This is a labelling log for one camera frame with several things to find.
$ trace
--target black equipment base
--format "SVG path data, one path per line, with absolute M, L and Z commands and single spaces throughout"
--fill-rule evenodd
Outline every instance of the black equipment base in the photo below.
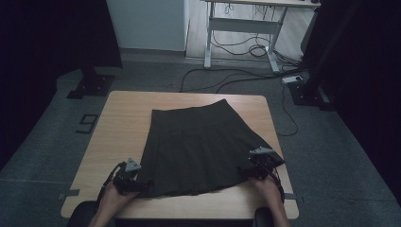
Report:
M 96 79 L 82 79 L 75 91 L 67 98 L 82 99 L 83 96 L 106 96 L 113 84 L 115 76 L 97 75 Z
M 287 83 L 287 86 L 295 105 L 317 106 L 322 111 L 335 111 L 330 100 L 328 100 L 325 94 L 322 94 L 323 91 L 321 89 L 318 89 L 318 92 L 314 96 L 305 96 L 303 93 L 305 84 L 302 81 Z

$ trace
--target power strip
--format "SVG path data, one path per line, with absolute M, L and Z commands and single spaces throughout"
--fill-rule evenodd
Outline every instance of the power strip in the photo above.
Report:
M 298 81 L 302 81 L 302 80 L 303 79 L 300 76 L 295 76 L 295 77 L 283 78 L 281 80 L 281 82 L 283 84 L 288 84 L 288 83 L 291 83 L 291 82 L 298 82 Z

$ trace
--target table leg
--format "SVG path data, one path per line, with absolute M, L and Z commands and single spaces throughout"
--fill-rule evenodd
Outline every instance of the table leg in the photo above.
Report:
M 273 70 L 273 73 L 279 73 L 280 69 L 277 66 L 277 61 L 275 54 L 273 53 L 274 47 L 277 43 L 278 36 L 280 35 L 281 27 L 283 26 L 284 18 L 286 17 L 287 13 L 287 7 L 284 7 L 284 11 L 281 14 L 280 20 L 277 22 L 277 28 L 273 34 L 273 40 L 271 41 L 269 46 L 266 46 L 266 52 L 269 58 L 270 66 L 271 69 Z
M 206 41 L 206 47 L 204 49 L 204 68 L 210 68 L 212 64 L 212 46 L 211 46 L 211 41 L 212 41 L 212 26 L 211 24 L 213 23 L 213 17 L 214 17 L 214 11 L 215 11 L 215 3 L 210 3 L 210 14 L 209 14 L 209 20 L 207 23 L 207 41 Z

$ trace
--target skirt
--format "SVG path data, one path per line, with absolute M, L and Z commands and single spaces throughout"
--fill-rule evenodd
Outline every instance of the skirt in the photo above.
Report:
M 271 148 L 222 99 L 203 107 L 153 110 L 136 181 L 141 197 L 198 195 L 242 183 L 237 167 L 251 167 L 250 150 Z

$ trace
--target wooden table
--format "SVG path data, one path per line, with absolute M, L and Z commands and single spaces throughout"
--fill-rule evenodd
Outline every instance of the wooden table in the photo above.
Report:
M 207 41 L 204 50 L 204 67 L 210 68 L 212 61 L 212 33 L 214 30 L 219 31 L 233 31 L 233 32 L 249 32 L 257 34 L 271 34 L 272 40 L 269 46 L 266 46 L 266 53 L 269 59 L 271 70 L 273 73 L 279 73 L 280 69 L 277 65 L 275 54 L 273 53 L 274 47 L 277 43 L 278 36 L 280 35 L 281 27 L 283 26 L 284 18 L 287 14 L 288 7 L 294 8 L 316 8 L 321 4 L 311 3 L 310 0 L 203 0 L 210 2 L 209 20 L 207 23 Z M 255 20 L 240 20 L 215 17 L 215 4 L 216 3 L 231 3 L 231 4 L 247 4 L 247 5 L 262 5 L 262 6 L 275 6 L 284 7 L 283 13 L 278 21 L 255 21 Z
M 151 110 L 171 110 L 212 104 L 223 98 L 244 121 L 283 156 L 271 121 L 266 99 L 262 96 L 179 94 L 150 92 L 112 92 L 97 122 L 89 146 L 79 166 L 71 190 L 78 196 L 67 197 L 61 214 L 69 218 L 82 201 L 95 201 L 111 170 L 132 157 L 140 162 L 150 126 Z M 286 193 L 293 193 L 285 165 L 278 167 Z M 196 218 L 247 219 L 263 206 L 263 200 L 248 183 L 198 196 L 137 199 L 118 214 L 120 218 Z M 288 218 L 297 218 L 298 206 L 286 200 Z

